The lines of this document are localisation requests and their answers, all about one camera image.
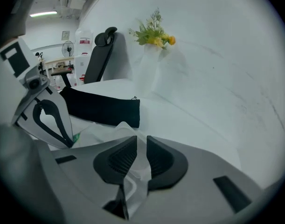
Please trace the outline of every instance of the curved white wall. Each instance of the curved white wall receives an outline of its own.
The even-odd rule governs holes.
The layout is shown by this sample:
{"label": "curved white wall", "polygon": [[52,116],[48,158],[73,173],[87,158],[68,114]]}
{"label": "curved white wall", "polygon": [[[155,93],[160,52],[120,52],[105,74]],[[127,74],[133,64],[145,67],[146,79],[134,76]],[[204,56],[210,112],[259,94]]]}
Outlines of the curved white wall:
{"label": "curved white wall", "polygon": [[35,17],[26,22],[26,34],[22,36],[25,43],[35,54],[43,52],[43,58],[48,60],[63,57],[62,32],[70,31],[70,41],[75,43],[75,32],[78,29],[77,20]]}
{"label": "curved white wall", "polygon": [[[92,0],[80,27],[119,36],[104,78],[132,78],[143,47],[128,35],[157,8],[177,44],[154,91],[234,147],[261,187],[285,165],[285,30],[266,0]],[[194,139],[191,145],[203,140]]]}

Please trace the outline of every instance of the table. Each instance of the table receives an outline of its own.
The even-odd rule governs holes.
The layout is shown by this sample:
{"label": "table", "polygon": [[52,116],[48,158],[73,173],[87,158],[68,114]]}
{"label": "table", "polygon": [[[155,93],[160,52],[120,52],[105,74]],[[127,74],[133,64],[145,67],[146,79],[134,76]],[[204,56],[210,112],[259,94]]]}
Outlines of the table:
{"label": "table", "polygon": [[[128,79],[84,84],[75,86],[73,89],[120,99],[132,99],[135,96],[134,84]],[[90,121],[70,117],[74,134],[92,124]],[[54,128],[55,121],[54,119],[52,121],[52,118],[41,116],[42,122]],[[136,130],[145,136],[152,135],[208,150],[241,170],[239,155],[235,147],[226,143],[201,121],[189,116],[185,111],[156,93],[151,93],[148,98],[140,99],[140,127]]]}
{"label": "table", "polygon": [[49,75],[48,69],[51,68],[52,69],[52,73],[53,73],[53,69],[54,69],[54,66],[56,65],[56,63],[58,63],[58,62],[65,62],[65,61],[71,61],[71,60],[74,60],[73,56],[57,58],[57,59],[54,59],[54,60],[51,60],[51,61],[47,61],[47,62],[46,62],[46,60],[44,60],[43,66],[46,69],[46,73],[47,73],[48,79],[51,80],[51,77]]}

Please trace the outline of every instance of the ceiling light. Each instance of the ceiling light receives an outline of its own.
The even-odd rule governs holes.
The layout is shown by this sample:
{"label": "ceiling light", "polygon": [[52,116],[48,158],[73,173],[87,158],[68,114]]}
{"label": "ceiling light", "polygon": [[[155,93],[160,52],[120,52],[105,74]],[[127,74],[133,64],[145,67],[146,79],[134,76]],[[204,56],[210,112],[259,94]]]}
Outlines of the ceiling light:
{"label": "ceiling light", "polygon": [[31,14],[31,17],[38,17],[38,16],[44,16],[44,15],[50,15],[50,14],[57,14],[57,11],[53,11],[53,12],[44,12],[44,13],[35,13],[35,14]]}

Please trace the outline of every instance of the white ceiling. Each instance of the white ceiling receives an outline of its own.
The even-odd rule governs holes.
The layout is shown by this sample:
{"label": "white ceiling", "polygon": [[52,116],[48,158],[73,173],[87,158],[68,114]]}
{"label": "white ceiling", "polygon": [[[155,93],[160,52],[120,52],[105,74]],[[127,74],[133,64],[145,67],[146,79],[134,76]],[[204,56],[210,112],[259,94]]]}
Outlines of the white ceiling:
{"label": "white ceiling", "polygon": [[58,15],[53,17],[63,17],[69,19],[78,19],[81,11],[72,10],[68,7],[67,0],[34,0],[29,14],[35,14],[47,11],[57,11]]}

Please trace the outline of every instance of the machine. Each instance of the machine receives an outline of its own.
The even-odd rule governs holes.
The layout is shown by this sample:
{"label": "machine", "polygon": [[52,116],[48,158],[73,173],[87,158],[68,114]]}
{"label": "machine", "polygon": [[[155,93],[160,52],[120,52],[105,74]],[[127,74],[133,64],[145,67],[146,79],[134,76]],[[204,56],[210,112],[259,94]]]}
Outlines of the machine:
{"label": "machine", "polygon": [[[12,96],[12,126],[0,128],[0,176],[38,218],[69,224],[236,223],[236,214],[262,194],[217,155],[170,140],[148,136],[144,151],[136,136],[73,148],[65,101],[39,74],[25,42],[12,39],[0,57],[0,66],[14,77],[9,84],[21,86]],[[42,110],[55,118],[61,135],[41,122]],[[147,179],[131,172],[137,159],[149,162]]]}
{"label": "machine", "polygon": [[[97,216],[110,223],[212,223],[233,217],[262,194],[217,155],[170,140],[148,136],[146,152],[137,152],[136,136],[73,148],[65,101],[39,74],[24,41],[10,42],[0,56],[27,90],[12,124],[40,140],[33,145],[66,223],[86,223]],[[42,109],[55,118],[61,136],[40,121]],[[51,152],[47,144],[60,150]],[[131,172],[141,157],[150,164],[148,180]]]}

